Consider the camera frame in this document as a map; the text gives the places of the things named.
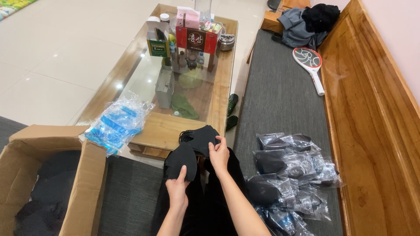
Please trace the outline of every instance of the green slipper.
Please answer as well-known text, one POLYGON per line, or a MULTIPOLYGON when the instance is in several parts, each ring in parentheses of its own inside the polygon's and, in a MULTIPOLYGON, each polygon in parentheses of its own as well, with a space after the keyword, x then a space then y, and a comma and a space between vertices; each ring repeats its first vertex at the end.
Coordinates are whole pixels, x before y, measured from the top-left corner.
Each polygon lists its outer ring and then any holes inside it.
POLYGON ((229 116, 226 119, 226 131, 238 124, 238 117, 236 115, 229 116))
POLYGON ((238 102, 239 97, 236 94, 231 94, 229 96, 229 104, 228 104, 228 116, 230 116, 232 114, 233 109, 236 106, 236 103, 238 102))

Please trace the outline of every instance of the metal ashtray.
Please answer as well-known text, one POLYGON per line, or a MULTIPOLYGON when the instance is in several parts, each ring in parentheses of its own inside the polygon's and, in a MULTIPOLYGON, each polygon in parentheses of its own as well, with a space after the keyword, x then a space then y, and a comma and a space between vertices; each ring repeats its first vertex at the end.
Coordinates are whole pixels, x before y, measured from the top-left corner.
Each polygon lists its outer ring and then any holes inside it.
POLYGON ((234 34, 221 34, 219 42, 221 43, 220 49, 222 51, 229 51, 235 45, 235 35, 234 34))

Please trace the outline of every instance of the open cardboard box flap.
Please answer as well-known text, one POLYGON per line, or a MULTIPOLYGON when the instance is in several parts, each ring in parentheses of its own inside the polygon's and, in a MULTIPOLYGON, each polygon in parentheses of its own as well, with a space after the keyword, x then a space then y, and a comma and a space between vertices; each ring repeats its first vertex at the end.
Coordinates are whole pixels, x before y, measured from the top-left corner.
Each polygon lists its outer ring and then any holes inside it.
POLYGON ((63 150, 81 150, 81 157, 60 236, 97 234, 106 148, 89 140, 80 142, 78 135, 87 128, 32 125, 10 137, 0 154, 1 236, 13 235, 14 216, 29 201, 42 162, 63 150))

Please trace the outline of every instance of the tiled floor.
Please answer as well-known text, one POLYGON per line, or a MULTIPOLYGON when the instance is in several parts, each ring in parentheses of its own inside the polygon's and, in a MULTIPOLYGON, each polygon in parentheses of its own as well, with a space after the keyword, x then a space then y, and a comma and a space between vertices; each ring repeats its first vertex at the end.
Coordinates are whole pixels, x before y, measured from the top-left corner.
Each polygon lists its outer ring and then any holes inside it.
MULTIPOLYGON (((245 88, 246 58, 266 0, 213 0, 212 13, 239 21, 231 93, 245 88)), ((158 3, 192 0, 37 0, 0 21, 0 116, 72 125, 158 3)), ((226 133, 233 146, 235 128, 226 133)), ((161 161, 123 156, 162 167, 161 161)))

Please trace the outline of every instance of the play mat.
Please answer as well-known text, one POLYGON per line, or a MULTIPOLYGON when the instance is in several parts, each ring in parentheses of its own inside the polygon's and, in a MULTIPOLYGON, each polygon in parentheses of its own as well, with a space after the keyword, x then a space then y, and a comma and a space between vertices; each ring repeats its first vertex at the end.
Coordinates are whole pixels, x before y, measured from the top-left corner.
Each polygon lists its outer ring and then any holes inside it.
POLYGON ((0 21, 36 0, 0 0, 0 21))

